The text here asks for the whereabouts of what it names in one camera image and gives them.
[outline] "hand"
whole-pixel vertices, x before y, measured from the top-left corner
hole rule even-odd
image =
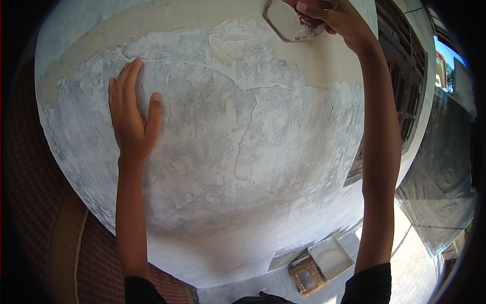
[[[324,21],[326,31],[340,34],[346,45],[357,55],[369,46],[376,46],[378,41],[368,24],[356,11],[349,0],[321,1],[322,8],[297,3],[296,10],[314,19]]]
[[[108,104],[115,139],[120,148],[120,160],[141,163],[153,150],[160,133],[160,114],[162,106],[160,94],[150,97],[147,122],[142,120],[135,99],[135,81],[142,66],[142,60],[136,58],[127,62],[118,75],[110,78]]]

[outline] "tiled floor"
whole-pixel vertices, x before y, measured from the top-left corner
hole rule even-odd
[[[353,260],[358,255],[361,227],[338,241]],[[395,240],[392,249],[392,297],[390,303],[427,303],[440,276],[437,259],[430,259],[417,233],[401,210],[395,208]],[[231,304],[246,296],[258,296],[260,291],[283,297],[298,304],[340,303],[346,281],[354,266],[331,281],[326,287],[308,297],[302,297],[287,268],[223,286],[197,290],[199,304]]]

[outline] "wooden window frame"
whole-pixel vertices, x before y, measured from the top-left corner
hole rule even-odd
[[[402,140],[408,151],[417,128],[425,89],[425,52],[407,19],[391,0],[375,0],[378,36],[390,70]],[[363,178],[363,140],[349,170],[346,187]]]

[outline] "black sleeve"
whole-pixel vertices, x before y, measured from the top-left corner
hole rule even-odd
[[[167,304],[154,284],[139,277],[125,278],[125,303]]]
[[[392,274],[390,263],[381,264],[356,273],[346,282],[341,304],[390,303]]]

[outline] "fingernail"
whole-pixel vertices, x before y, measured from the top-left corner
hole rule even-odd
[[[301,11],[305,10],[306,7],[307,7],[307,5],[300,3],[300,2],[297,2],[295,9],[301,12]]]

